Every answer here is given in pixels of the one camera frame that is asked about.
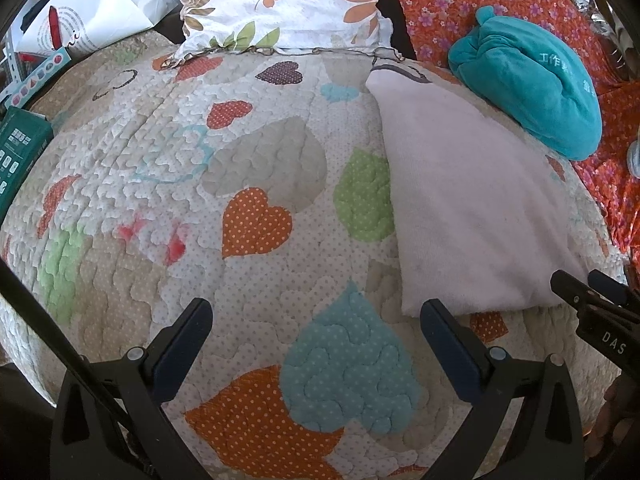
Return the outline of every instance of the human hand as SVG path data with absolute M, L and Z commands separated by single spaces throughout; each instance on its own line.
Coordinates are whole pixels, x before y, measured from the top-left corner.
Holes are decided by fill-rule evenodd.
M 626 374 L 621 374 L 604 393 L 605 403 L 584 443 L 585 460 L 597 456 L 607 439 L 616 446 L 626 437 L 640 413 L 633 413 L 640 388 Z

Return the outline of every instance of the white plastic bag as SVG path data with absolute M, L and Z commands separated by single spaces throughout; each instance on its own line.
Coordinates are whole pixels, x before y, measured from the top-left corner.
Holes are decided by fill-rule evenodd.
M 77 59 L 152 28 L 178 4 L 179 0 L 51 0 L 16 50 L 46 57 L 64 46 Z

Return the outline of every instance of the quilted bedspread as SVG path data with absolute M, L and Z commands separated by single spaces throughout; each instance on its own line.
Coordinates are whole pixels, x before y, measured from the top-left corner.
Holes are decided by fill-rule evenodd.
M 37 103 L 57 135 L 2 225 L 2 257 L 91 361 L 147 344 L 194 297 L 212 303 L 212 332 L 165 406 L 212 476 L 420 476 L 468 406 L 401 314 L 388 163 L 364 87 L 386 61 L 210 54 L 160 71 L 174 50 L 155 33 L 129 38 Z M 444 71 L 404 65 L 474 99 Z M 571 165 L 540 154 L 566 185 L 588 264 L 619 278 Z M 593 420 L 616 369 L 576 338 L 568 306 L 461 321 L 519 358 L 561 353 Z M 54 402 L 62 364 L 2 299 L 0 344 Z

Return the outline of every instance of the teal cushion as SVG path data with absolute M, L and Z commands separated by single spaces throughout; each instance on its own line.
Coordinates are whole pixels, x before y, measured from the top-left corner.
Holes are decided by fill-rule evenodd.
M 584 160 L 602 136 L 600 105 L 578 55 L 542 27 L 493 7 L 449 51 L 453 73 L 524 129 L 571 160 Z

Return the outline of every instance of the black rod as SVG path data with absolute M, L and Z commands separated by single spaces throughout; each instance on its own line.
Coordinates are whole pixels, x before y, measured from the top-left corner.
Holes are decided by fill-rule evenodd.
M 18 315 L 40 336 L 51 351 L 62 361 L 82 386 L 101 403 L 127 430 L 134 433 L 130 416 L 116 402 L 76 349 L 69 342 L 51 316 L 38 303 L 8 265 L 0 258 L 0 295 L 14 308 Z

